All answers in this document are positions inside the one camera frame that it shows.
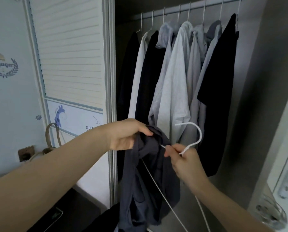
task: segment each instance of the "hand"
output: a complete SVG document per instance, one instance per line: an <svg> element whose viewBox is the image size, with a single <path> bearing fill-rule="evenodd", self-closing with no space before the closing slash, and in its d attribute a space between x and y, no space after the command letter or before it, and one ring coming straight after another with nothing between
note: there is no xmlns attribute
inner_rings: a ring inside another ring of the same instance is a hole
<svg viewBox="0 0 288 232"><path fill-rule="evenodd" d="M132 149L134 144L134 134L142 132L147 136L152 136L145 124L135 119L126 119L103 125L108 137L110 150Z"/></svg>
<svg viewBox="0 0 288 232"><path fill-rule="evenodd" d="M177 176L197 195L210 181L202 167L197 150L189 148L183 156L180 156L179 153L184 149L185 146L182 144L167 145L164 156L171 157L171 163Z"/></svg>

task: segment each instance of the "person's left arm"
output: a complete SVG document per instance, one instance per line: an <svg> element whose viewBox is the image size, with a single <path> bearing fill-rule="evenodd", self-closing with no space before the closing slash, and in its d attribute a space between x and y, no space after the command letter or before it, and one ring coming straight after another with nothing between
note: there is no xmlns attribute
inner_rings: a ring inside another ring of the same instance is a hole
<svg viewBox="0 0 288 232"><path fill-rule="evenodd" d="M0 231L27 231L108 150L133 147L133 135L153 133L127 119L91 129L0 179Z"/></svg>

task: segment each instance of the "closet rod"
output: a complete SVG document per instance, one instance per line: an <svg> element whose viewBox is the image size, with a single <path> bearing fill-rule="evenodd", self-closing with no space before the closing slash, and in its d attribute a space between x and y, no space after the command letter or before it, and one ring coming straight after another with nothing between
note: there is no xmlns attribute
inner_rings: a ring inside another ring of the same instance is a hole
<svg viewBox="0 0 288 232"><path fill-rule="evenodd" d="M222 1L223 0L206 0L205 6L208 7L212 5L220 5ZM233 1L239 1L239 0L224 0L223 3L228 3L228 2L233 2ZM203 8L204 4L205 4L205 0L192 2L190 4L190 10ZM165 8L164 14L168 15L168 14L178 13L178 9L179 9L179 5ZM189 3L181 5L180 12L188 11L188 10L189 10ZM143 13L142 19L149 19L151 18L151 16L152 16L152 11L146 12L146 13ZM163 16L163 9L154 10L154 17L157 17L157 16ZM130 16L130 18L126 19L124 22L131 22L131 21L136 21L136 20L141 20L141 14Z"/></svg>

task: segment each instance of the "bag handle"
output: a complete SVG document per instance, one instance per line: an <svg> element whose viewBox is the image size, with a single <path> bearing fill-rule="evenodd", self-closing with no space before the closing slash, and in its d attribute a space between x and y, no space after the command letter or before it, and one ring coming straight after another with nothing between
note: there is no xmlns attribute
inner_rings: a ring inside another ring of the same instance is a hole
<svg viewBox="0 0 288 232"><path fill-rule="evenodd" d="M59 136L59 127L57 126L56 123L50 123L50 124L48 124L48 126L46 127L46 130L45 130L46 144L47 144L48 147L53 147L52 144L51 144L51 138L50 138L50 136L49 136L49 128L50 128L52 125L55 125L58 144L59 144L59 146L61 147L61 141L60 141L60 136Z"/></svg>

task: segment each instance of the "blue giraffe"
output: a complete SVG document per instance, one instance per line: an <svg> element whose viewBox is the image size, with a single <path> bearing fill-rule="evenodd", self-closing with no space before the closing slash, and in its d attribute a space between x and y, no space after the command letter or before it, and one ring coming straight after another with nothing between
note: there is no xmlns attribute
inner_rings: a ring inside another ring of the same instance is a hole
<svg viewBox="0 0 288 232"><path fill-rule="evenodd" d="M62 108L61 106L58 106L58 111L56 112L56 116L55 116L55 123L57 124L58 127L61 128L61 123L60 123L60 119L59 119L59 114L62 112L65 112L65 109Z"/></svg>

